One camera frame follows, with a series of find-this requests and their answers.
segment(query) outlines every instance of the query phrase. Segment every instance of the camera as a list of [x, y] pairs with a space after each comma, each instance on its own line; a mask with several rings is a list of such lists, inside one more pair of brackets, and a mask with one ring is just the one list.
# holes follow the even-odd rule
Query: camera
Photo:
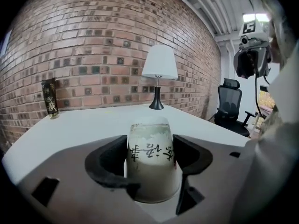
[[239, 51], [234, 56], [234, 68], [239, 77], [248, 79], [254, 74], [257, 77], [267, 76], [268, 63], [271, 62], [271, 51], [267, 33], [258, 20], [242, 25]]

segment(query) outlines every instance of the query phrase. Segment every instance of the white desk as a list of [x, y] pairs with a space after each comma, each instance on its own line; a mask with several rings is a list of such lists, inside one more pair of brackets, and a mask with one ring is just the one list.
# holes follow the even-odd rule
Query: white desk
[[152, 115], [166, 117], [172, 134], [240, 147], [249, 140], [168, 105], [162, 110], [152, 110], [148, 104], [75, 110], [60, 112], [56, 119], [43, 118], [13, 144], [2, 163], [16, 185], [54, 153], [108, 137], [128, 135], [134, 119]]

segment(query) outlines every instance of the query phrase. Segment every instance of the brick wall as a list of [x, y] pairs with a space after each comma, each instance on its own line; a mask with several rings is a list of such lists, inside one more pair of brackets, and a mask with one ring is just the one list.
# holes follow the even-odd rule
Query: brick wall
[[152, 45], [173, 47], [179, 79], [161, 80], [164, 103], [202, 118], [217, 106], [220, 52], [181, 0], [29, 0], [0, 65], [0, 129], [10, 142], [47, 115], [43, 79], [58, 79], [59, 110], [153, 99], [141, 77]]

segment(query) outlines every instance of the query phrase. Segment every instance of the white ceiling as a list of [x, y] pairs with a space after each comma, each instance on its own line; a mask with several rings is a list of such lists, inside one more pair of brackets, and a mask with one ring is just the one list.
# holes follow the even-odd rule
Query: white ceiling
[[[204, 18], [210, 31], [214, 33], [216, 41], [237, 40], [239, 30], [243, 23], [243, 15], [253, 13], [248, 0], [219, 0], [224, 11], [224, 15], [219, 9], [215, 0], [186, 0], [196, 9], [196, 12]], [[255, 13], [264, 13], [260, 0], [251, 0]]]

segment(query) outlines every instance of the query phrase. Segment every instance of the chair headrest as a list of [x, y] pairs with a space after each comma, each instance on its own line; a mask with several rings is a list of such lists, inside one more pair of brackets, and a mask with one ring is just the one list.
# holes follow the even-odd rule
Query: chair headrest
[[223, 86], [231, 89], [239, 89], [240, 83], [237, 80], [224, 78]]

